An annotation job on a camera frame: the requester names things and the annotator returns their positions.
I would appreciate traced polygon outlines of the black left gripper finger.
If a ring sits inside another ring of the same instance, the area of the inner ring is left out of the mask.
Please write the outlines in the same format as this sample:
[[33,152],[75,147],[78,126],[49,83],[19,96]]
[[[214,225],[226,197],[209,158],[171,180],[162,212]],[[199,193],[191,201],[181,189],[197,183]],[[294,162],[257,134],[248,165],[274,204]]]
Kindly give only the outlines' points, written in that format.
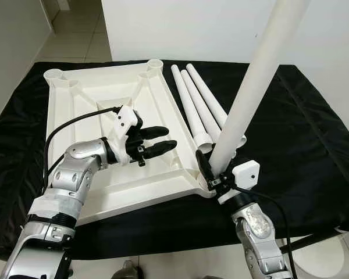
[[161,142],[156,142],[151,146],[142,146],[142,158],[145,159],[153,159],[158,156],[162,156],[163,154],[175,149],[177,147],[177,141],[175,140],[166,140]]
[[166,127],[146,127],[139,130],[139,138],[141,141],[153,140],[159,137],[163,137],[169,133],[169,129]]

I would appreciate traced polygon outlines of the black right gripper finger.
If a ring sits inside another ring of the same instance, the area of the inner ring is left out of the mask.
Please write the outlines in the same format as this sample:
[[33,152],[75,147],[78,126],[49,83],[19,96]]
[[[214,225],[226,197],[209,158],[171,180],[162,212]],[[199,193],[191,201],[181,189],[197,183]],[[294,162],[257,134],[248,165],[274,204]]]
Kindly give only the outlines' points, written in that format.
[[207,188],[213,188],[212,182],[215,181],[216,176],[212,172],[212,167],[209,164],[209,157],[202,151],[196,151],[196,160],[201,175],[204,176]]

